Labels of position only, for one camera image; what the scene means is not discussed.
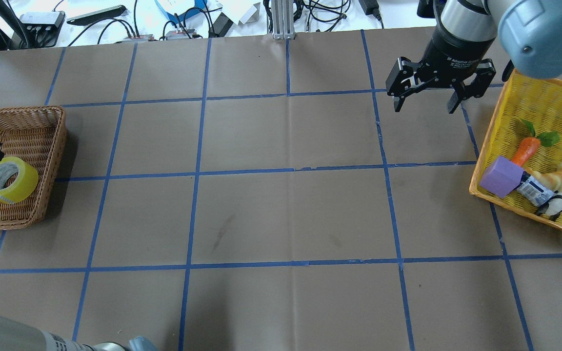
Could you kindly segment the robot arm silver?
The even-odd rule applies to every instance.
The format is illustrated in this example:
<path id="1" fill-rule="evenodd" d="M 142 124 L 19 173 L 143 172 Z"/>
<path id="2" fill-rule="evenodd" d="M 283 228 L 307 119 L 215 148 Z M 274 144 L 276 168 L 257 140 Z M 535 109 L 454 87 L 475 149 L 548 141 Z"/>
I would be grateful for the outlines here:
<path id="1" fill-rule="evenodd" d="M 420 0 L 417 15 L 436 26 L 419 62 L 399 57 L 386 93 L 399 112 L 406 98 L 425 89 L 452 89 L 449 113 L 481 98 L 497 75 L 485 54 L 498 40 L 508 54 L 502 74 L 531 78 L 562 75 L 562 0 Z"/>
<path id="2" fill-rule="evenodd" d="M 18 157 L 5 157 L 0 142 L 0 202 L 12 205 L 28 198 L 38 185 L 34 167 Z M 148 338 L 138 336 L 129 345 L 103 342 L 81 344 L 0 316 L 0 351 L 156 351 Z"/>

